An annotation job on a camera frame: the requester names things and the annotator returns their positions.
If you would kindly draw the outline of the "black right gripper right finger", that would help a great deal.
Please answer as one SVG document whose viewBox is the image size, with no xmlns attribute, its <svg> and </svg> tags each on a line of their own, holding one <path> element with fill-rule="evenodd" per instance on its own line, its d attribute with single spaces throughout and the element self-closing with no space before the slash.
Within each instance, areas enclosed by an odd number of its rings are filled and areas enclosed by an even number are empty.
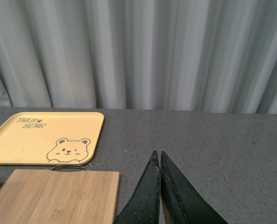
<svg viewBox="0 0 277 224">
<path fill-rule="evenodd" d="M 164 151 L 161 152 L 161 170 L 161 197 L 167 224 L 226 223 Z"/>
</svg>

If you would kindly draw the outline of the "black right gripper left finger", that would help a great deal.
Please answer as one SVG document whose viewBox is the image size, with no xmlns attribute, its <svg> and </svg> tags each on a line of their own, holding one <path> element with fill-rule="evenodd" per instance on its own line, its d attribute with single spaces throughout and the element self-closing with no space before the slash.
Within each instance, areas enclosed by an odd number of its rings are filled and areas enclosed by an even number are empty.
<svg viewBox="0 0 277 224">
<path fill-rule="evenodd" d="M 136 188 L 115 224 L 157 224 L 160 215 L 161 169 L 153 151 Z"/>
</svg>

